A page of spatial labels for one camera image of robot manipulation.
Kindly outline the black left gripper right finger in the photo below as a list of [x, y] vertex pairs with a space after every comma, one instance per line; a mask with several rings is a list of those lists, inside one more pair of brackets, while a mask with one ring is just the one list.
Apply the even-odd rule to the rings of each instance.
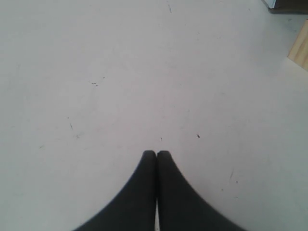
[[170, 152], [156, 161], [156, 197], [162, 231], [242, 231], [209, 205], [188, 183]]

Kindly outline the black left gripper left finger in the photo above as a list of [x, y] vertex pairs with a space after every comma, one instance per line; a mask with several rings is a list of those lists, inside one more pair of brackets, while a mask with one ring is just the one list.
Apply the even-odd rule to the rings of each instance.
[[143, 152], [128, 182], [79, 231], [153, 231], [156, 214], [156, 154]]

